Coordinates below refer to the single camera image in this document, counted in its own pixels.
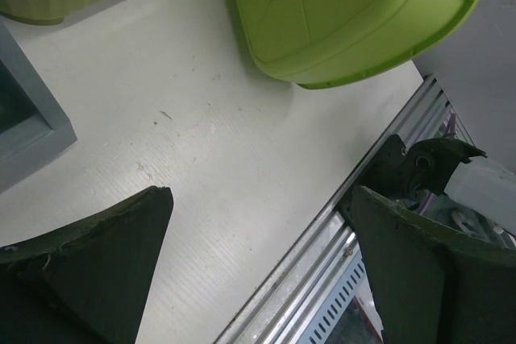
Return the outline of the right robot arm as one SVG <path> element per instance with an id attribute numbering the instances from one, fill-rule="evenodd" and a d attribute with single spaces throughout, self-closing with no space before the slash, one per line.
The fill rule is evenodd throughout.
<path id="1" fill-rule="evenodd" d="M 390 135 L 364 172 L 362 185 L 384 197 L 444 195 L 515 233 L 515 174 L 460 139 L 424 139 L 407 147 Z"/>

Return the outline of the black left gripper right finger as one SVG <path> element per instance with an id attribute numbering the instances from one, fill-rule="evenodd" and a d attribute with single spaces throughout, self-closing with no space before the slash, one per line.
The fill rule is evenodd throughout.
<path id="1" fill-rule="evenodd" d="M 354 226 L 386 343 L 513 343 L 515 252 L 363 186 Z"/>

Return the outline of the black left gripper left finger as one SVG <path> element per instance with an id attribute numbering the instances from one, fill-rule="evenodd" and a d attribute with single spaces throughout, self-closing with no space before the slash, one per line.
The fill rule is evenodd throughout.
<path id="1" fill-rule="evenodd" d="M 173 212 L 168 187 L 1 249 L 3 343 L 133 343 Z"/>

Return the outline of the lime green plastic basin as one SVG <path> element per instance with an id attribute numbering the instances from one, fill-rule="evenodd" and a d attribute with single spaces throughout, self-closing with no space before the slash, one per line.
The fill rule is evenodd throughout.
<path id="1" fill-rule="evenodd" d="M 266 75 L 306 89 L 374 77 L 446 39 L 478 0 L 234 0 Z"/>

